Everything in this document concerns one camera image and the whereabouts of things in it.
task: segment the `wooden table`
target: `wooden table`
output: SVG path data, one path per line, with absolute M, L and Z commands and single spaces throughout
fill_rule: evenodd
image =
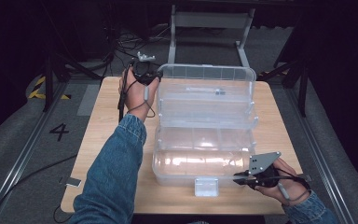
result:
M 162 81 L 186 82 L 186 79 Z M 211 80 L 191 80 L 191 83 Z M 75 196 L 83 190 L 87 171 L 97 157 L 104 142 L 118 124 L 118 77 L 103 80 L 97 101 L 89 119 L 89 125 L 80 146 L 71 177 L 80 179 L 79 188 L 68 186 L 62 199 L 61 209 L 73 213 Z M 259 122 L 254 129 L 255 153 L 280 151 L 281 158 L 302 174 L 298 158 L 289 135 L 284 127 L 281 114 L 275 103 L 269 84 L 255 83 L 255 111 Z M 266 197 L 245 186 L 243 188 L 220 188 L 218 197 L 196 197 L 194 188 L 164 187 L 157 183 L 152 171 L 155 129 L 158 116 L 145 121 L 147 140 L 144 160 L 139 171 L 138 188 L 135 196 L 135 213 L 138 214 L 226 214 L 226 215 L 270 215 L 283 214 L 278 201 Z

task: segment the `denim sleeve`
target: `denim sleeve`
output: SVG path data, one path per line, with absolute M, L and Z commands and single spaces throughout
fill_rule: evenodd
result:
M 301 224 L 336 224 L 337 220 L 330 209 L 326 208 L 314 191 L 309 198 L 294 206 L 282 206 L 290 221 Z
M 131 223 L 145 139 L 144 124 L 126 115 L 89 168 L 70 223 Z

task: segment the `person's hand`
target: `person's hand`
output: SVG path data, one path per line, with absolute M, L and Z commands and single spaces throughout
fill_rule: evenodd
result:
M 274 167 L 277 169 L 281 169 L 290 175 L 297 176 L 297 173 L 295 169 L 293 169 L 291 166 L 289 166 L 284 160 L 281 158 L 278 158 L 274 163 Z M 285 172 L 278 171 L 280 175 L 289 176 L 289 174 L 286 174 Z M 280 183 L 283 185 L 284 189 L 286 190 L 287 194 L 289 195 L 290 200 L 286 200 L 283 197 L 283 194 L 281 193 L 278 186 L 274 188 L 264 188 L 260 186 L 256 186 L 255 190 L 259 191 L 260 193 L 269 196 L 271 198 L 274 198 L 278 200 L 279 202 L 285 204 L 285 205 L 296 205 L 298 203 L 304 202 L 310 194 L 308 193 L 307 189 L 300 183 L 291 180 L 291 179 L 281 179 Z
M 122 77 L 120 79 L 120 84 L 118 87 L 118 92 L 121 92 L 123 86 L 123 77 L 125 71 L 122 73 Z M 149 85 L 149 93 L 147 97 L 147 101 L 145 101 L 145 85 L 136 81 L 133 76 L 132 67 L 130 67 L 127 75 L 127 99 L 126 99 L 126 107 L 129 109 L 129 113 L 138 117 L 140 120 L 145 121 L 147 117 L 147 113 L 149 112 L 150 106 L 154 103 L 155 94 L 158 87 L 159 81 L 156 77 Z

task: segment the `plastic container latch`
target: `plastic container latch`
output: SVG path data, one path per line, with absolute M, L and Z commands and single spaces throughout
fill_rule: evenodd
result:
M 195 180 L 195 195 L 197 197 L 219 196 L 219 181 L 215 177 L 198 177 Z

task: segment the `clear plastic storage box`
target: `clear plastic storage box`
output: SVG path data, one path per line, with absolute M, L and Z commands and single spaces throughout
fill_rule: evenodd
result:
M 198 196 L 216 196 L 219 186 L 238 186 L 234 174 L 248 169 L 255 154 L 255 72 L 190 64 L 164 64 L 161 71 L 153 155 L 159 184 L 194 186 Z M 195 84 L 194 78 L 208 80 Z

